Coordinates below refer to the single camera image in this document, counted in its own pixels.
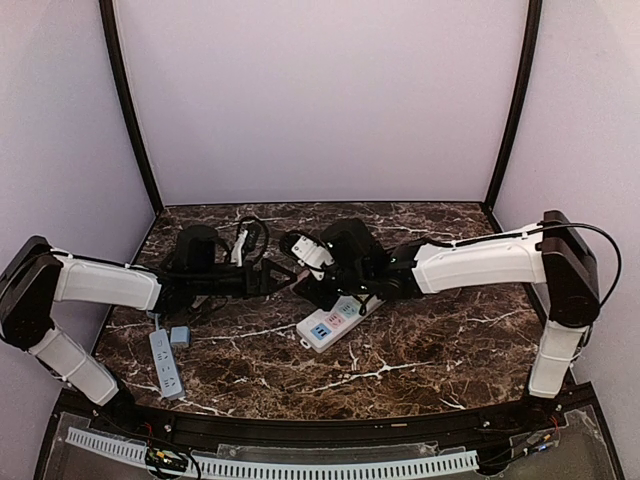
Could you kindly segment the blue plug adapter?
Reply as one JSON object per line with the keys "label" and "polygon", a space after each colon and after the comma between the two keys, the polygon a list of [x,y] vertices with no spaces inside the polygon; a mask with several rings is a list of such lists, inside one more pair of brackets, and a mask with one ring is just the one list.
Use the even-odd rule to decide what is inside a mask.
{"label": "blue plug adapter", "polygon": [[191,330],[187,326],[172,327],[170,331],[170,344],[175,348],[188,347],[191,344]]}

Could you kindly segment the white multicolour power strip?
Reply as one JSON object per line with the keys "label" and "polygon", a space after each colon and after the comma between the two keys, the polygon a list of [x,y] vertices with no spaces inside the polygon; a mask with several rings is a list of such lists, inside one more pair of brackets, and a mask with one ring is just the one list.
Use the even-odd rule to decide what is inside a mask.
{"label": "white multicolour power strip", "polygon": [[323,353],[384,303],[376,296],[342,296],[329,311],[317,309],[296,325],[300,344]]}

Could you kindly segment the blue power strip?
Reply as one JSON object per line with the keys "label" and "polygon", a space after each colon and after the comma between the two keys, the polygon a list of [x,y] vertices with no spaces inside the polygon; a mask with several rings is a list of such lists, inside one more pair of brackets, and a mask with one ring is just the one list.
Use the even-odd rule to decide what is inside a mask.
{"label": "blue power strip", "polygon": [[167,331],[165,329],[153,331],[149,335],[149,341],[162,397],[167,400],[183,398],[185,390]]}

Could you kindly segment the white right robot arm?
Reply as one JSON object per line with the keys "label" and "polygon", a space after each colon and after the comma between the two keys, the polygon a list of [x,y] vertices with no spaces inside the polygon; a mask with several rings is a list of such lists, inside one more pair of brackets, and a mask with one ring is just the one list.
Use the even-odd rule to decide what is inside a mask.
{"label": "white right robot arm", "polygon": [[279,248],[309,272],[295,292],[326,314],[298,325],[317,351],[383,302],[473,286],[545,285],[549,312],[527,391],[552,399],[601,310],[597,261],[578,228],[551,210],[541,222],[509,232],[450,242],[423,238],[386,249],[362,220],[349,218],[318,238],[289,232]]}

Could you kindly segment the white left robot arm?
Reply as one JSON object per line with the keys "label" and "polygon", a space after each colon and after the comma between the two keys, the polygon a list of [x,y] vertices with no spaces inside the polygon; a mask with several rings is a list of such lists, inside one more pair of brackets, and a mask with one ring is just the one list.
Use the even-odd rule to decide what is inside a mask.
{"label": "white left robot arm", "polygon": [[296,280],[264,256],[248,258],[254,233],[241,230],[228,246],[217,231],[181,231],[157,269],[91,259],[31,237],[1,275],[1,339],[36,357],[98,407],[127,402],[127,388],[54,321],[54,303],[77,301],[173,314],[197,297],[269,296]]}

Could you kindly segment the small circuit board left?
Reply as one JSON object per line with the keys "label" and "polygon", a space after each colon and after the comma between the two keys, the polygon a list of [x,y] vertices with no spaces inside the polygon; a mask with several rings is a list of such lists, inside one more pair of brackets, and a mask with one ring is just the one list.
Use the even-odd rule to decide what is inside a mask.
{"label": "small circuit board left", "polygon": [[188,466],[188,460],[184,455],[153,447],[147,449],[144,462],[147,467],[180,472],[185,472]]}

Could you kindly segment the black front rail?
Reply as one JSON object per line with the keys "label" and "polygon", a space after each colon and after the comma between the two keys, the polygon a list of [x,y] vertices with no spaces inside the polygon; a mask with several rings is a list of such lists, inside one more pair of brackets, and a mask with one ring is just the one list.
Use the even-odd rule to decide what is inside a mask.
{"label": "black front rail", "polygon": [[377,420],[251,420],[137,406],[152,434],[175,445],[215,450],[220,444],[267,447],[364,447],[435,442],[440,447],[501,445],[510,437],[550,427],[576,397],[533,397],[471,410]]}

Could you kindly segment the left black frame post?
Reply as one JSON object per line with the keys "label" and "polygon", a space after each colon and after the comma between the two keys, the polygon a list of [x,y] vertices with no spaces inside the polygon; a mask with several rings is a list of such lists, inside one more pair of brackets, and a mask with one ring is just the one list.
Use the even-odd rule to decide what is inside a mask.
{"label": "left black frame post", "polygon": [[164,204],[144,145],[134,106],[117,26],[116,4],[112,0],[99,0],[98,5],[110,68],[125,128],[146,196],[154,214],[158,216],[163,212]]}

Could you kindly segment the black frame post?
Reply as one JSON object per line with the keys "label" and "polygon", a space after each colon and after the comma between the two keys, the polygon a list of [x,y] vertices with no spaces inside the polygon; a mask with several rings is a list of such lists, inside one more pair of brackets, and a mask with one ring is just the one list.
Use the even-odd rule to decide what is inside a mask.
{"label": "black frame post", "polygon": [[511,102],[494,169],[483,202],[489,212],[493,212],[497,204],[515,145],[535,58],[542,7],[542,0],[529,0],[527,2],[527,14]]}
{"label": "black frame post", "polygon": [[99,0],[98,5],[110,68],[125,128],[146,196],[154,214],[158,216],[163,212],[164,204],[144,145],[134,106],[117,26],[116,4],[112,0]]}

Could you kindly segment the right black frame post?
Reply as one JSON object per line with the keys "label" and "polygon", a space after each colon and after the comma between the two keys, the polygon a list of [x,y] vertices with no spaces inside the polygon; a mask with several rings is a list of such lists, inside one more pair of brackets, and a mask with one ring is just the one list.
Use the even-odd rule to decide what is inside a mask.
{"label": "right black frame post", "polygon": [[527,2],[527,14],[511,102],[494,169],[483,202],[489,212],[493,212],[497,204],[515,145],[535,58],[542,7],[542,0],[529,0]]}

